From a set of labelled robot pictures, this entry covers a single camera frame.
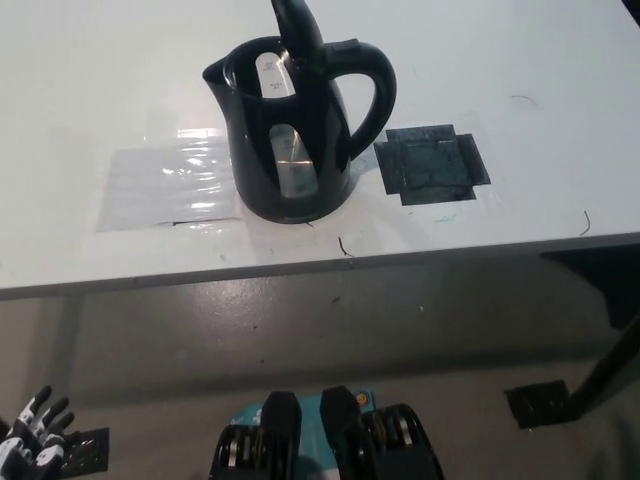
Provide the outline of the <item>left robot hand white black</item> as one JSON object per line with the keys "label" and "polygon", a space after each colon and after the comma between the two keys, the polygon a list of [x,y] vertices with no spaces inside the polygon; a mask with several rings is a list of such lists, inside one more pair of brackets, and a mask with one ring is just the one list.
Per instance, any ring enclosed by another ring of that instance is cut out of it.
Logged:
{"label": "left robot hand white black", "polygon": [[40,409],[52,394],[44,386],[26,404],[15,421],[1,421],[1,479],[58,479],[64,457],[77,441],[77,432],[66,429],[75,419],[65,412],[69,398],[63,397],[42,414]]}

